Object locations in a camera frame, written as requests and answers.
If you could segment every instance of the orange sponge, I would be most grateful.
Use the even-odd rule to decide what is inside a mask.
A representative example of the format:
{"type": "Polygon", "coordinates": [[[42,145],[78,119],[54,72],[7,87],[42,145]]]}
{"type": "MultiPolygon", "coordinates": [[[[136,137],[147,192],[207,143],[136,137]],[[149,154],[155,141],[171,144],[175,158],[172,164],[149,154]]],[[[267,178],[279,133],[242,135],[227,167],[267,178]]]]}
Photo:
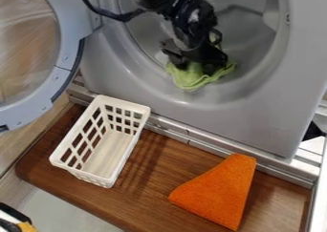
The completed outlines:
{"type": "Polygon", "coordinates": [[[202,176],[175,189],[169,201],[236,231],[253,180],[256,161],[235,154],[202,176]]]}

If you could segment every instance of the robotic arm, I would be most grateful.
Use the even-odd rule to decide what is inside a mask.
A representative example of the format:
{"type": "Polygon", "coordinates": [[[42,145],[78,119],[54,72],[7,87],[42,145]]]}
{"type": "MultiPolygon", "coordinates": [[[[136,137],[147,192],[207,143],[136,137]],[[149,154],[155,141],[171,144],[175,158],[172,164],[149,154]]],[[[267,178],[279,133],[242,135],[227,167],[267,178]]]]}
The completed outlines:
{"type": "Polygon", "coordinates": [[[121,22],[128,22],[145,11],[153,11],[171,22],[174,38],[162,41],[162,50],[179,69],[187,68],[189,62],[203,64],[204,74],[212,75],[217,68],[225,67],[228,56],[218,49],[222,34],[215,30],[217,17],[214,8],[206,0],[138,0],[142,9],[126,14],[114,14],[84,3],[92,11],[121,22]]]}

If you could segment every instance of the laundry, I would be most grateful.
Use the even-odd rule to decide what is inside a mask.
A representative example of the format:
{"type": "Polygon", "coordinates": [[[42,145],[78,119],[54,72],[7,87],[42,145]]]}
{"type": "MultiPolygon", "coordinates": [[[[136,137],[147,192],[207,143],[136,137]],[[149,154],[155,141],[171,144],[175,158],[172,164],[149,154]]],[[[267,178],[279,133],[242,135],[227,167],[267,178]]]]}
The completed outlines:
{"type": "Polygon", "coordinates": [[[256,160],[234,154],[202,176],[175,189],[169,201],[236,231],[250,191],[256,160]]]}
{"type": "Polygon", "coordinates": [[[209,76],[203,73],[203,65],[201,63],[192,62],[186,70],[180,70],[174,64],[168,62],[166,71],[172,75],[173,81],[178,88],[192,92],[232,73],[236,66],[237,63],[230,62],[225,68],[217,70],[214,75],[209,76]]]}

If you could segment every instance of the cable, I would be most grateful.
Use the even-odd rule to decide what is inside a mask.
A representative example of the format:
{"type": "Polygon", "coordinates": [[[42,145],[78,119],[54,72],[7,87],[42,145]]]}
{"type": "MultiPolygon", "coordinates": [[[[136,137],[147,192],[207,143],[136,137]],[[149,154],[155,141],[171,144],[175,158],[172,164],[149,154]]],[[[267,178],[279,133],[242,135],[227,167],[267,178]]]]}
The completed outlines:
{"type": "Polygon", "coordinates": [[[108,17],[110,19],[114,19],[116,21],[120,21],[120,22],[129,22],[133,18],[135,18],[138,15],[145,12],[145,10],[137,9],[135,11],[130,11],[130,12],[124,13],[124,14],[116,14],[116,13],[113,13],[111,11],[108,11],[108,10],[105,10],[102,8],[94,7],[89,0],[82,0],[82,1],[88,7],[88,9],[90,9],[94,13],[108,17]]]}
{"type": "Polygon", "coordinates": [[[12,222],[5,221],[3,219],[0,219],[0,228],[3,228],[9,232],[22,232],[22,230],[20,229],[19,226],[17,226],[16,224],[14,224],[12,222]]]}

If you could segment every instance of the door glass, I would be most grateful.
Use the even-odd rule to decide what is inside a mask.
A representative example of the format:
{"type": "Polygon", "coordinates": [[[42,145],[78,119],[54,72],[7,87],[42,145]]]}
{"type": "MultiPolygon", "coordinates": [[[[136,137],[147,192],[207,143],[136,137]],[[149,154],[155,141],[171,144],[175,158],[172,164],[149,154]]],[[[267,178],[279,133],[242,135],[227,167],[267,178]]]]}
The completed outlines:
{"type": "Polygon", "coordinates": [[[30,94],[49,76],[58,31],[45,0],[0,0],[0,106],[30,94]]]}

